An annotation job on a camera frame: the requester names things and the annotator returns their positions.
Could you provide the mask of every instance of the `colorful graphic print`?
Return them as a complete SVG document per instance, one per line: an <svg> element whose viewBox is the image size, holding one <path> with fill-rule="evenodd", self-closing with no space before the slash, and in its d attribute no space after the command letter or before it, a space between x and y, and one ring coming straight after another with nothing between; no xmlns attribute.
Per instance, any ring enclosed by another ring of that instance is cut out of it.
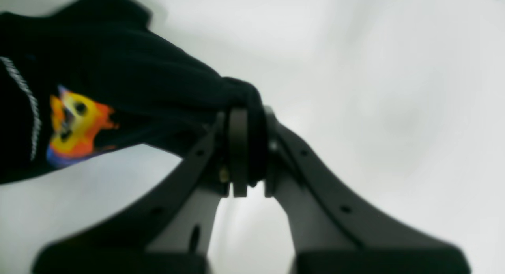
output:
<svg viewBox="0 0 505 274"><path fill-rule="evenodd" d="M54 134L47 147L47 161L64 168L114 149L114 146L94 146L101 130L119 128L109 118L114 109L63 86L58 90L60 97L51 96L50 100Z"/></svg>

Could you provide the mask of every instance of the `white backdrop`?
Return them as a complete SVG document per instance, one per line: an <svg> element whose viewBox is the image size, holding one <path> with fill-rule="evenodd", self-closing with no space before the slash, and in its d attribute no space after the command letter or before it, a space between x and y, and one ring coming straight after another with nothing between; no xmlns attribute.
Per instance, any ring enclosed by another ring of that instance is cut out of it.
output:
<svg viewBox="0 0 505 274"><path fill-rule="evenodd" d="M255 84L369 202L462 247L475 274L505 273L505 0L139 1L156 33ZM45 243L103 220L178 162L137 146L0 186L0 273L27 274ZM287 218L262 191L220 204L216 274L287 272Z"/></svg>

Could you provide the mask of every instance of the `brass screw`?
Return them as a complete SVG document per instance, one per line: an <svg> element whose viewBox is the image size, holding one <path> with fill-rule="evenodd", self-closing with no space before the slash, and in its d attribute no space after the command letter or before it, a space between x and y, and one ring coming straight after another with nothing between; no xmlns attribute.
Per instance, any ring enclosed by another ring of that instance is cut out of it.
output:
<svg viewBox="0 0 505 274"><path fill-rule="evenodd" d="M227 183L230 181L230 172L226 166L222 166L219 170L219 181L221 183Z"/></svg>

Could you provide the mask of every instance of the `mounting hole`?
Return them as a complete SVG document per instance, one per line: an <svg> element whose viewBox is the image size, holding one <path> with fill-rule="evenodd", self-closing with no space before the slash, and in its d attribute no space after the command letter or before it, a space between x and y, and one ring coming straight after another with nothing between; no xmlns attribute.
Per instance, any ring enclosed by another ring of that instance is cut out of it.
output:
<svg viewBox="0 0 505 274"><path fill-rule="evenodd" d="M157 206L151 209L150 214L151 215L161 215L165 209L162 206Z"/></svg>
<svg viewBox="0 0 505 274"><path fill-rule="evenodd" d="M350 207L349 207L349 206L347 206L347 205L342 205L342 206L340 207L340 210L341 210L342 212L346 213L346 214L351 214L351 212L352 212L352 210L350 209Z"/></svg>
<svg viewBox="0 0 505 274"><path fill-rule="evenodd" d="M200 226L195 225L193 232L191 233L191 238L189 239L189 253L196 252L198 242L200 242Z"/></svg>

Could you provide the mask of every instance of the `black fabric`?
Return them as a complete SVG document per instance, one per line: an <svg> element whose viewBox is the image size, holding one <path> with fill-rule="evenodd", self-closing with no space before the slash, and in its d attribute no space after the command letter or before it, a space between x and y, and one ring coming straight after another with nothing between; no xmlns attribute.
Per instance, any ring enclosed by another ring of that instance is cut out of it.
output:
<svg viewBox="0 0 505 274"><path fill-rule="evenodd" d="M2 165L9 166L12 170L26 168L30 161L33 116L27 96L9 76L2 62L0 62L0 96Z"/></svg>
<svg viewBox="0 0 505 274"><path fill-rule="evenodd" d="M249 109L250 147L260 156L260 161L251 156L251 164L261 166L266 146L259 144L265 135L257 89L222 78L150 32L149 20L150 12L133 0L78 0L47 17L0 15L0 56L12 60L26 78L42 122L36 158L17 171L2 163L0 183L138 143L184 157L216 113L232 106ZM14 110L22 111L9 118L16 125L33 114L27 97L21 100L22 92L13 93L12 85L4 73L0 93L16 99ZM31 132L13 136L10 131L4 155L26 157ZM261 171L255 173L261 177Z"/></svg>

